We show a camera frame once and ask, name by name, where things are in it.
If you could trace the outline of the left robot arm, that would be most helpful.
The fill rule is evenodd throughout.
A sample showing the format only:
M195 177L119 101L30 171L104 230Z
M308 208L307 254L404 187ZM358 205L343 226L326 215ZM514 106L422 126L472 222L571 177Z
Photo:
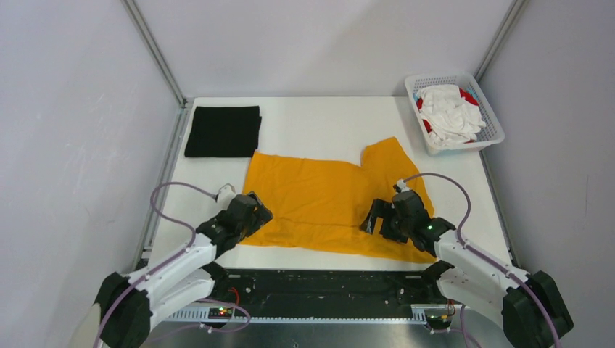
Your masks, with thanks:
M99 326L92 347L140 347L164 319L198 299L224 299L229 290L216 260L273 219L253 193L232 194L215 216L165 259L128 275L111 273L95 298Z

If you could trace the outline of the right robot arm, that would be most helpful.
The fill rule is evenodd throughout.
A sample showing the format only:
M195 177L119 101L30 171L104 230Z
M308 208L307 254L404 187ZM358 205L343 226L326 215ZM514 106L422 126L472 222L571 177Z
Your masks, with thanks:
M415 191L398 192L390 202L373 200L360 229L411 242L436 257L422 275L424 298L468 305L499 326L513 347L554 347L555 340L574 327L550 275L531 274L496 260L470 241L460 241L457 228L441 217L430 217Z

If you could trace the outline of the yellow t shirt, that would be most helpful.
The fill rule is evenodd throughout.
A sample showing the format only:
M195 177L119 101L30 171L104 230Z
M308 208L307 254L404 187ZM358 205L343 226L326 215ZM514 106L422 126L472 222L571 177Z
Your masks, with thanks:
M367 146L359 165L257 153L243 192L255 192L273 219L243 243L431 264L435 258L411 242L359 229L373 200L389 201L393 186L418 172L395 137Z

